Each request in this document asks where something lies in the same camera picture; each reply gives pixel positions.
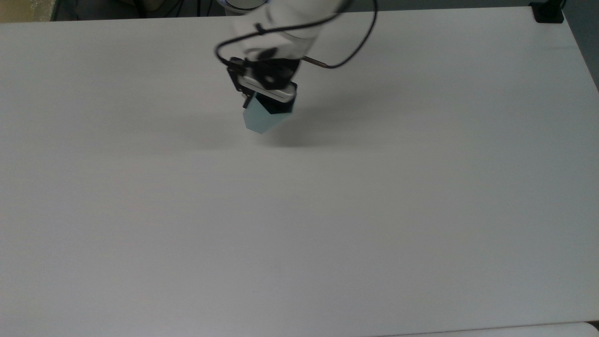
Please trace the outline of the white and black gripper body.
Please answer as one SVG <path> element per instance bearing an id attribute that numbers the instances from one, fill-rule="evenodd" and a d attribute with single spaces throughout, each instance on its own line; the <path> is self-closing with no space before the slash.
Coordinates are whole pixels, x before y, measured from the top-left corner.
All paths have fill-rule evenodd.
<path id="1" fill-rule="evenodd" d="M 282 104 L 297 96 L 293 77 L 300 66 L 299 59 L 268 59 L 250 61 L 233 57 L 227 61 L 227 72 L 238 92 L 249 99 L 265 96 Z"/>

